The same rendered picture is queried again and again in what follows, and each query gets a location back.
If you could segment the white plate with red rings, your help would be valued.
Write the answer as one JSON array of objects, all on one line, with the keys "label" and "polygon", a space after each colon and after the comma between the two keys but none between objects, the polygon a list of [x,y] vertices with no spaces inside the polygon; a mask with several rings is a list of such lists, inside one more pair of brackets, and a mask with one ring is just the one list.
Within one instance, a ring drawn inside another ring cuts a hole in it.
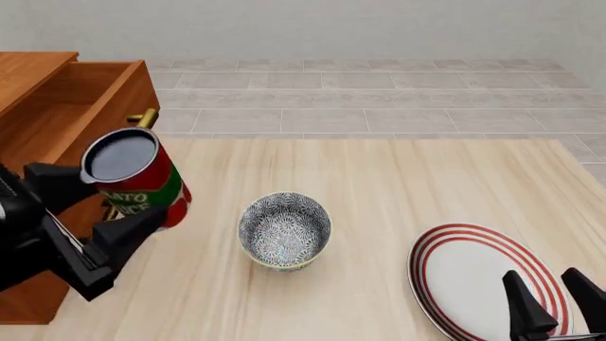
[{"label": "white plate with red rings", "polygon": [[561,281],[531,249],[474,224],[427,229],[408,255],[408,280],[420,308],[452,341],[509,341],[502,277],[513,270],[558,322],[551,336],[572,334],[574,318]]}]

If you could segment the blue patterned bowl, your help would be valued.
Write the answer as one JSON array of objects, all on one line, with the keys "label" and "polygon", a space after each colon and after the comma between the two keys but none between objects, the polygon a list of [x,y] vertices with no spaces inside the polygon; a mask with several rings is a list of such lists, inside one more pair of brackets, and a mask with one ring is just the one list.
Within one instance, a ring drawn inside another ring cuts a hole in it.
[{"label": "blue patterned bowl", "polygon": [[248,206],[238,224],[243,252],[276,272],[294,272],[311,265],[330,242],[328,212],[298,192],[273,192]]}]

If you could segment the red and green tomato sauce tin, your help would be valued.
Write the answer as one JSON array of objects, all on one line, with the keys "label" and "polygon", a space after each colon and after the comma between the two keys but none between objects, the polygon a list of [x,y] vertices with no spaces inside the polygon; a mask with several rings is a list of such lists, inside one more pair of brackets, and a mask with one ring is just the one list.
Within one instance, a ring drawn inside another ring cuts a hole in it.
[{"label": "red and green tomato sauce tin", "polygon": [[165,206],[163,229],[181,223],[192,201],[157,135],[141,127],[113,130],[90,144],[80,161],[80,179],[125,216]]}]

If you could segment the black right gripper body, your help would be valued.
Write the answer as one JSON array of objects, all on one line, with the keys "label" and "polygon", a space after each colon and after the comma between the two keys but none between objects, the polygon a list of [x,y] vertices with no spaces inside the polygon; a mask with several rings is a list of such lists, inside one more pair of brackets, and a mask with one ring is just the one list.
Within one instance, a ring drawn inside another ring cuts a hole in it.
[{"label": "black right gripper body", "polygon": [[536,337],[530,337],[529,335],[520,335],[512,337],[511,341],[600,341],[600,334],[568,334],[547,337],[544,337],[543,335]]}]

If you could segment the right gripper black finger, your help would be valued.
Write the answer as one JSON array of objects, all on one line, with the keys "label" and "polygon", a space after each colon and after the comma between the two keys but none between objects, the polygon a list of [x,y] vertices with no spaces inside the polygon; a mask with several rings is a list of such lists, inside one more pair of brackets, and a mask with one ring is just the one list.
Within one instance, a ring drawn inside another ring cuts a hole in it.
[{"label": "right gripper black finger", "polygon": [[509,337],[549,338],[558,321],[529,292],[517,272],[507,271],[502,281],[508,301]]},{"label": "right gripper black finger", "polygon": [[606,291],[574,267],[567,269],[561,279],[579,306],[589,332],[606,333]]}]

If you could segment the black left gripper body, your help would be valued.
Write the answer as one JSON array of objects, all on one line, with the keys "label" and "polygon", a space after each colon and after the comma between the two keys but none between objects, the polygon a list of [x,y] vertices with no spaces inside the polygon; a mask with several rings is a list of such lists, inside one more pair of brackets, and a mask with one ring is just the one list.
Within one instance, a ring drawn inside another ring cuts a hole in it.
[{"label": "black left gripper body", "polygon": [[48,209],[41,220],[46,269],[87,301],[103,295],[114,286],[114,275],[85,253],[81,243]]}]

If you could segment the wooden cabinet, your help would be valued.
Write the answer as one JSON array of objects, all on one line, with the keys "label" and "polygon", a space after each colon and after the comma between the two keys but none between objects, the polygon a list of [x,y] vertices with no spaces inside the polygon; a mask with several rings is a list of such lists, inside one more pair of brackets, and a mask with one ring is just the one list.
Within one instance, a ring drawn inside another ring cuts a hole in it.
[{"label": "wooden cabinet", "polygon": [[[0,115],[53,76],[78,61],[77,52],[0,52]],[[90,237],[102,221],[104,197],[94,195],[58,216],[77,238]],[[0,325],[47,325],[55,317],[68,286],[51,272],[42,272],[0,293]]]}]

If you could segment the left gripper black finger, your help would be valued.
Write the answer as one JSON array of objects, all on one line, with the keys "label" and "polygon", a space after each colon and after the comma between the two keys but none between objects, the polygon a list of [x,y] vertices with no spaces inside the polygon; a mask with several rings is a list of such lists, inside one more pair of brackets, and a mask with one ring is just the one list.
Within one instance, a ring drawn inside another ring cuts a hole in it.
[{"label": "left gripper black finger", "polygon": [[30,163],[24,165],[25,182],[54,215],[98,194],[93,184],[80,178],[80,167]]},{"label": "left gripper black finger", "polygon": [[94,224],[91,258],[118,275],[136,249],[162,226],[166,218],[165,206],[152,206],[135,215]]}]

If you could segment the wooden cabinet drawer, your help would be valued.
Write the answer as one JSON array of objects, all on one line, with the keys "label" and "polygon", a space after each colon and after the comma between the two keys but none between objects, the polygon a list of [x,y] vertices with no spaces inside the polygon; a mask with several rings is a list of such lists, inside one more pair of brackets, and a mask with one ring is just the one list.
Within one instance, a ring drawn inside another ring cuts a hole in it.
[{"label": "wooden cabinet drawer", "polygon": [[75,62],[0,115],[0,163],[77,166],[97,138],[160,105],[144,62]]}]

